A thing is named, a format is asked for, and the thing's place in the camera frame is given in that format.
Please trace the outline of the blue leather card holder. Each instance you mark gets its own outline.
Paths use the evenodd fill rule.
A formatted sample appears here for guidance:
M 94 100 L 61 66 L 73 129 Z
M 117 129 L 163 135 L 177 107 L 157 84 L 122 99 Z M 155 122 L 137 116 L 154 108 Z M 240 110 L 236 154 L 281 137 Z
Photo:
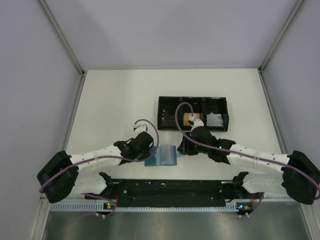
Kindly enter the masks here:
M 144 162 L 145 167 L 168 167 L 177 165 L 177 148 L 174 145 L 161 145 L 155 156 Z

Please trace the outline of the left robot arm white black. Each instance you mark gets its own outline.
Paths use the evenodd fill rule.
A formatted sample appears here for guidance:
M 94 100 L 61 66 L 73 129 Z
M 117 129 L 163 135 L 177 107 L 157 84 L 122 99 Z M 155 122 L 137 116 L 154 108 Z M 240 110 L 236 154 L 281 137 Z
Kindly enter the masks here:
M 52 204 L 79 195 L 109 198 L 115 194 L 115 184 L 108 168 L 148 160 L 156 153 L 152 148 L 158 145 L 158 138 L 142 131 L 134 138 L 87 153 L 57 152 L 37 174 L 39 191 Z

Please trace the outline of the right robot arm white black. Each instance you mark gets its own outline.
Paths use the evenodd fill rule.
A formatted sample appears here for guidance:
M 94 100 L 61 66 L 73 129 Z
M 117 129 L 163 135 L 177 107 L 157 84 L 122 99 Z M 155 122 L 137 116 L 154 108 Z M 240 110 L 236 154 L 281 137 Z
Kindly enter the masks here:
M 320 198 L 320 171 L 302 152 L 275 154 L 254 150 L 229 139 L 217 139 L 203 126 L 182 134 L 193 154 L 217 163 L 245 167 L 232 180 L 239 198 L 255 193 L 288 195 L 305 205 Z

